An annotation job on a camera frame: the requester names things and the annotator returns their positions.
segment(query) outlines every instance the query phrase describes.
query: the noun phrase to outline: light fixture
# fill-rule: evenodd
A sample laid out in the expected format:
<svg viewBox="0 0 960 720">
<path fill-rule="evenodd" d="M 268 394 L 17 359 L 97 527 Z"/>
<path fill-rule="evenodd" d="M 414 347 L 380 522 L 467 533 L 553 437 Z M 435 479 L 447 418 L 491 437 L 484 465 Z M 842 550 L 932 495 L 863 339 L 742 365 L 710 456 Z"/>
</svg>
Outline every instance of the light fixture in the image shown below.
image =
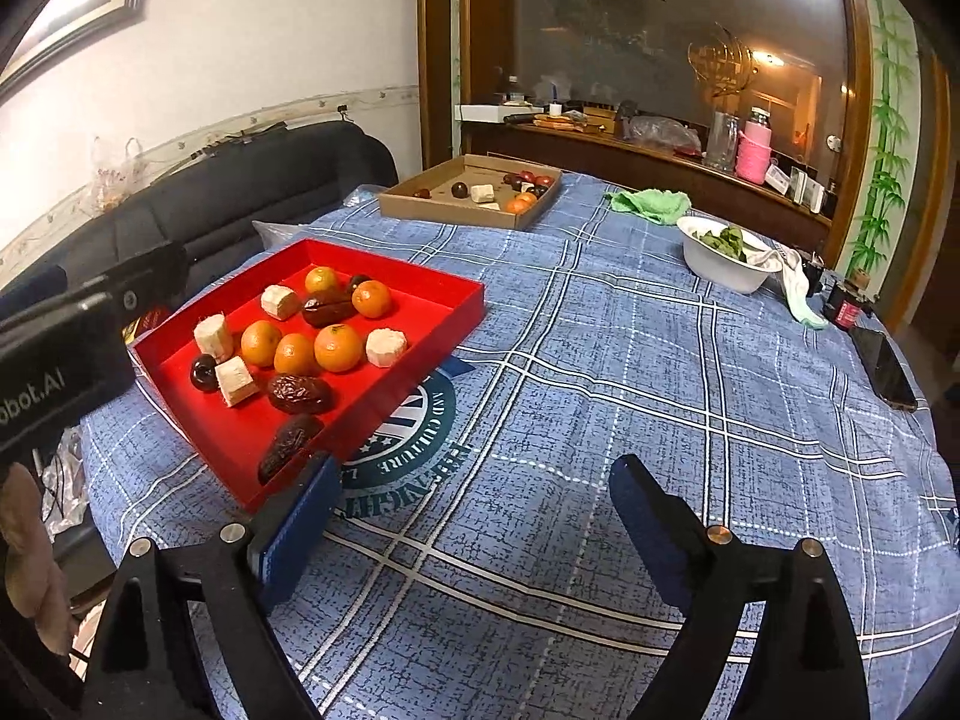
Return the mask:
<svg viewBox="0 0 960 720">
<path fill-rule="evenodd" d="M 786 64 L 784 60 L 780 59 L 776 55 L 773 55 L 772 53 L 751 52 L 751 54 L 754 56 L 754 59 L 757 60 L 757 62 L 763 62 L 764 64 L 771 65 L 775 68 L 781 68 L 784 66 L 784 64 Z"/>
</svg>

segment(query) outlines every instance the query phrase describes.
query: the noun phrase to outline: logo print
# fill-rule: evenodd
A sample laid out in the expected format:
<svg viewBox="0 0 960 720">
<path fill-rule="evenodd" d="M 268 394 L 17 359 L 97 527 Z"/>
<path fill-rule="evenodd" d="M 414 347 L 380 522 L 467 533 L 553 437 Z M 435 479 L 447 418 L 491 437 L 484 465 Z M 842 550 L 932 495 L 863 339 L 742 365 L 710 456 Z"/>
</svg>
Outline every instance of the logo print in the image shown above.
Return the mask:
<svg viewBox="0 0 960 720">
<path fill-rule="evenodd" d="M 434 371 L 344 464 L 347 517 L 376 517 L 416 503 L 462 466 L 467 451 L 443 446 L 456 416 L 453 384 Z"/>
</svg>

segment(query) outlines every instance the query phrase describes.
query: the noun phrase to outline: blue tablecloth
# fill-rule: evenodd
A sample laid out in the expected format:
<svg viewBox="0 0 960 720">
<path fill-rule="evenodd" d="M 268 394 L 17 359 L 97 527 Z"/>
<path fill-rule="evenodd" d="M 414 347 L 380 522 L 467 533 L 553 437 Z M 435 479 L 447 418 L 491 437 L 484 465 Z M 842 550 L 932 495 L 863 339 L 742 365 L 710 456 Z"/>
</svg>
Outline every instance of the blue tablecloth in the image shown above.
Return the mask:
<svg viewBox="0 0 960 720">
<path fill-rule="evenodd" d="M 369 199 L 301 232 L 483 281 L 488 314 L 457 352 L 474 370 L 432 375 L 344 467 L 340 515 L 270 618 L 278 640 L 328 717 L 625 716 L 682 622 L 608 497 L 611 462 L 635 452 L 704 523 L 827 546 L 874 717 L 895 717 L 960 610 L 925 401 L 887 408 L 844 333 L 793 322 L 774 281 L 744 296 L 697 278 L 679 231 L 611 212 L 607 188 L 565 175 L 530 233 L 389 220 Z M 83 426 L 114 560 L 236 515 L 142 372 Z M 731 707 L 760 612 L 709 717 Z M 242 717 L 197 626 L 224 716 Z"/>
</svg>

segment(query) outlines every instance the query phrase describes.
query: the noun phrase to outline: smartphone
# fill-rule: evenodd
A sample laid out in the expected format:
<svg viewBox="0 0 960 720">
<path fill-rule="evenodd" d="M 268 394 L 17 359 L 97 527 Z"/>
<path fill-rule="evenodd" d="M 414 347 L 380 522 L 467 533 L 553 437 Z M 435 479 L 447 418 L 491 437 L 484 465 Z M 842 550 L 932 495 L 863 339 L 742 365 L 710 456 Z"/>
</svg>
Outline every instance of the smartphone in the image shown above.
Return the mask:
<svg viewBox="0 0 960 720">
<path fill-rule="evenodd" d="M 915 412 L 919 405 L 917 397 L 904 367 L 896 358 L 890 338 L 877 330 L 856 326 L 850 328 L 850 337 L 877 397 L 893 409 Z"/>
</svg>

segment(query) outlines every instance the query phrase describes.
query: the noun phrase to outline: white bowl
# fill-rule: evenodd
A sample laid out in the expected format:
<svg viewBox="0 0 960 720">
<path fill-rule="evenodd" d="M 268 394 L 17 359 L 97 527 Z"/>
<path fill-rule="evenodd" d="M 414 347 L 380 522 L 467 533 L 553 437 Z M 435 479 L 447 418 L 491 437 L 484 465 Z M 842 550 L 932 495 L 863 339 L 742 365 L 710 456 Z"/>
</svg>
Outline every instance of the white bowl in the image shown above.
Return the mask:
<svg viewBox="0 0 960 720">
<path fill-rule="evenodd" d="M 720 235 L 725 227 L 730 226 L 726 221 L 703 217 L 681 217 L 677 221 L 677 226 L 683 233 L 683 259 L 686 260 L 688 268 L 701 278 L 721 284 L 736 293 L 741 295 L 755 293 L 767 276 L 776 274 L 782 268 L 779 257 L 773 257 L 761 266 L 748 265 L 726 254 L 721 254 L 694 237 L 694 233 Z M 743 242 L 755 250 L 770 250 L 770 247 L 760 238 L 747 230 L 743 230 Z"/>
</svg>

